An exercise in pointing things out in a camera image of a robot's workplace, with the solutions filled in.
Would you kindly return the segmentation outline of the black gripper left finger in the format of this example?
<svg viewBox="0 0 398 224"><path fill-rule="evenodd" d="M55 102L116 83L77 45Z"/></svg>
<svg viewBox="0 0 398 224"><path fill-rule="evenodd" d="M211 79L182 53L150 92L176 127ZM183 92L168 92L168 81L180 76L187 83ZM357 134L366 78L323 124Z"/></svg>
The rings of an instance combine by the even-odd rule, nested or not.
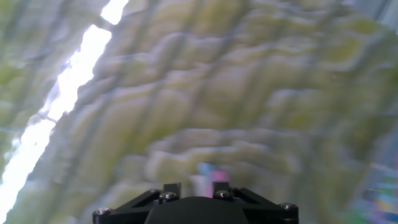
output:
<svg viewBox="0 0 398 224"><path fill-rule="evenodd" d="M181 197L181 182L150 189L118 208L98 208L92 214L93 224L144 224L150 212L159 205Z"/></svg>

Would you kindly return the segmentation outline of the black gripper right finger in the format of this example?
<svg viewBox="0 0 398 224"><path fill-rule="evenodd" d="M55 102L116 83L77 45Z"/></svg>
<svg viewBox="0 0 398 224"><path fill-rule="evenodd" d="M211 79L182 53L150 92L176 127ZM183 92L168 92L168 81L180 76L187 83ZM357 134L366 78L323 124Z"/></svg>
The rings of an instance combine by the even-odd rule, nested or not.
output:
<svg viewBox="0 0 398 224"><path fill-rule="evenodd" d="M299 208L294 203L276 204L244 187L231 187L228 182L213 182L215 200L234 205L246 219L255 224L299 224Z"/></svg>

